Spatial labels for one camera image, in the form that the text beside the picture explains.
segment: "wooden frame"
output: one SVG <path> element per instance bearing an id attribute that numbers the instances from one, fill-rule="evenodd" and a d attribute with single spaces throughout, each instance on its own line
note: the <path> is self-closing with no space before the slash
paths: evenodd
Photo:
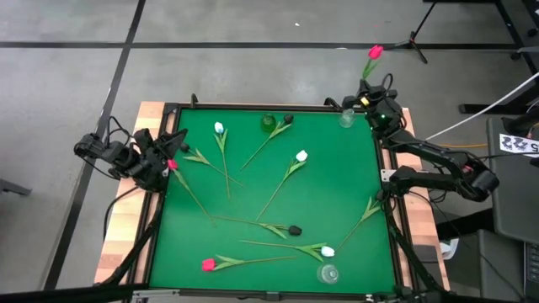
<path id="1" fill-rule="evenodd" d="M 148 128 L 155 138 L 158 135 L 161 125 L 164 102 L 142 102 L 139 108 L 139 113 L 135 123 L 135 131 Z M 404 109 L 404 116 L 408 121 L 407 130 L 414 133 L 414 128 L 408 109 Z M 169 119 L 166 125 L 166 131 L 173 131 L 173 120 Z M 384 166 L 390 168 L 389 152 L 383 151 Z M 397 154 L 398 165 L 407 165 L 420 171 L 422 170 L 421 161 L 418 157 L 410 154 Z M 130 179 L 122 179 L 118 187 L 117 195 L 131 189 L 135 184 Z M 423 188 L 414 188 L 414 192 L 428 197 L 428 192 Z M 133 247 L 136 239 L 136 230 L 141 217 L 142 203 L 144 200 L 144 191 L 135 190 L 126 196 L 120 203 L 116 204 L 110 215 L 109 227 L 107 229 L 107 237 L 103 244 L 103 250 L 99 259 L 99 264 L 95 274 L 94 282 L 98 283 L 107 279 L 120 265 L 127 253 Z M 436 233 L 434 216 L 430 204 L 420 197 L 413 194 L 407 194 L 404 197 L 404 203 L 408 212 L 408 224 L 412 235 L 412 242 L 415 245 L 430 245 L 436 247 L 440 271 L 443 280 L 443 286 L 449 289 L 449 280 L 447 279 L 446 267 L 441 257 L 440 244 Z M 152 217 L 153 211 L 157 204 L 157 194 L 152 196 L 150 204 L 149 218 Z M 395 218 L 398 221 L 399 209 L 395 209 Z M 135 272 L 135 282 L 143 281 L 143 271 L 146 266 L 146 256 L 148 252 L 148 244 L 142 250 L 138 259 L 137 270 Z M 403 283 L 406 286 L 412 285 L 412 280 L 409 272 L 408 262 L 403 251 L 399 248 L 399 259 L 403 272 Z"/>

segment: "black floor stripe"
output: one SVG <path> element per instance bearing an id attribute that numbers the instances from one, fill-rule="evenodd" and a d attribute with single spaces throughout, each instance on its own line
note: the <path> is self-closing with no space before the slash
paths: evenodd
<path id="1" fill-rule="evenodd" d="M 125 46 L 124 42 L 0 41 L 0 48 L 115 49 Z"/>
<path id="2" fill-rule="evenodd" d="M 340 42 L 32 42 L 0 41 L 0 48 L 30 49 L 348 49 L 368 50 L 381 45 L 387 50 L 402 49 L 394 43 L 340 43 Z M 515 51 L 511 43 L 418 43 L 422 50 L 486 50 Z"/>
<path id="3" fill-rule="evenodd" d="M 139 0 L 135 16 L 129 28 L 129 33 L 125 39 L 125 44 L 129 45 L 133 43 L 135 39 L 136 30 L 138 29 L 138 24 L 141 21 L 142 11 L 146 0 Z M 107 100 L 103 106 L 103 111 L 99 117 L 98 128 L 95 133 L 98 136 L 103 136 L 104 131 L 109 122 L 110 113 L 112 112 L 112 107 L 114 105 L 116 94 L 118 93 L 118 88 L 120 87 L 121 78 L 124 74 L 125 65 L 127 64 L 127 59 L 129 58 L 130 48 L 126 47 L 123 49 L 118 60 L 118 66 L 116 67 L 115 74 L 112 78 L 112 83 L 110 84 L 109 94 Z M 88 190 L 88 185 L 90 183 L 90 178 L 92 176 L 92 168 L 85 163 L 83 166 L 82 173 L 79 177 L 77 185 L 73 189 L 72 200 L 70 202 L 69 215 L 67 216 L 66 225 L 64 225 L 63 232 L 61 233 L 60 241 L 56 248 L 55 255 L 52 259 L 51 268 L 47 274 L 44 290 L 53 290 L 58 284 L 58 279 L 60 278 L 61 268 L 63 267 L 64 261 L 66 259 L 67 251 L 69 250 L 69 245 L 71 243 L 73 232 L 77 226 L 78 216 L 80 215 L 81 209 L 83 207 L 84 197 Z"/>

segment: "white label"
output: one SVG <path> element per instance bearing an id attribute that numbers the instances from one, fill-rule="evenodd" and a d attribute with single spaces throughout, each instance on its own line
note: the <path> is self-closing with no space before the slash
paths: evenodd
<path id="1" fill-rule="evenodd" d="M 539 141 L 499 134 L 499 149 L 504 152 L 512 153 L 539 152 Z M 539 154 L 528 154 L 522 156 L 539 157 Z"/>

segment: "concrete floor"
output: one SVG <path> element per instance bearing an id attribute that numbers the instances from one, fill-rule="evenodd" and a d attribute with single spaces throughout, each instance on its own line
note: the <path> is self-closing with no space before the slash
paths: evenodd
<path id="1" fill-rule="evenodd" d="M 504 2 L 518 30 L 531 27 L 520 2 Z M 123 42 L 137 0 L 4 0 L 0 40 Z M 406 39 L 428 4 L 416 0 L 152 0 L 135 41 L 391 43 Z M 510 43 L 491 4 L 439 4 L 421 43 Z M 113 115 L 132 129 L 141 101 L 321 104 L 357 90 L 366 50 L 132 50 Z M 398 102 L 425 138 L 465 118 L 460 103 L 490 104 L 531 74 L 507 52 L 427 50 L 384 55 L 371 80 L 393 73 Z M 83 162 L 72 154 L 93 131 L 120 57 L 118 49 L 0 48 L 0 177 L 34 189 L 0 195 L 0 293 L 37 290 Z M 436 138 L 485 143 L 480 117 Z M 486 150 L 475 150 L 483 155 Z M 90 285 L 99 260 L 104 211 L 117 182 L 95 173 L 59 287 Z M 453 215 L 489 206 L 449 194 Z M 183 299 L 192 302 L 201 299 Z"/>

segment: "tripod stand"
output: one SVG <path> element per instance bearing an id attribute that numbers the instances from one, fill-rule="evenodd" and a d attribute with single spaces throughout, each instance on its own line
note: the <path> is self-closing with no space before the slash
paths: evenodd
<path id="1" fill-rule="evenodd" d="M 429 8 L 429 11 L 427 12 L 427 14 L 423 17 L 423 20 L 421 20 L 421 23 L 419 24 L 418 28 L 413 31 L 412 33 L 410 33 L 410 37 L 408 38 L 408 40 L 405 40 L 403 42 L 399 42 L 397 44 L 395 44 L 393 46 L 393 48 L 404 48 L 404 49 L 408 49 L 408 50 L 411 50 L 411 49 L 414 49 L 415 52 L 418 53 L 419 55 L 419 59 L 424 63 L 424 64 L 427 64 L 429 63 L 427 61 L 427 58 L 423 55 L 423 52 L 421 52 L 421 50 L 419 49 L 419 47 L 415 44 L 415 37 L 418 35 L 419 31 L 421 30 L 421 28 L 423 27 L 423 24 L 424 22 L 427 20 L 427 18 L 429 17 L 430 15 L 430 12 L 432 12 L 432 9 L 435 7 L 435 5 L 438 3 L 438 0 L 435 0 L 432 2 L 432 4 L 430 5 L 430 8 Z"/>

